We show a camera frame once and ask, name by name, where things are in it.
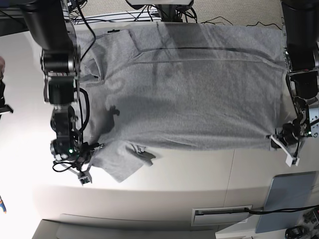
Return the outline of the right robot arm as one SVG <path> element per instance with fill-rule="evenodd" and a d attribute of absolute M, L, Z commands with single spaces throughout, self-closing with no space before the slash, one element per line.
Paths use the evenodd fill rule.
<path fill-rule="evenodd" d="M 18 6 L 34 41 L 42 48 L 43 96 L 53 106 L 50 144 L 54 166 L 74 173 L 82 185 L 92 177 L 91 156 L 101 144 L 84 141 L 90 117 L 88 93 L 80 87 L 81 49 L 66 0 L 23 0 Z"/>

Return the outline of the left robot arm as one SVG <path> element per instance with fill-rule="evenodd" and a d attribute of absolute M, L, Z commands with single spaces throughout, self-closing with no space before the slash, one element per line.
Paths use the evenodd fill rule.
<path fill-rule="evenodd" d="M 271 147 L 281 148 L 288 166 L 298 165 L 299 151 L 308 137 L 319 135 L 319 2 L 283 0 L 286 39 L 285 76 L 296 118 L 270 136 Z"/>

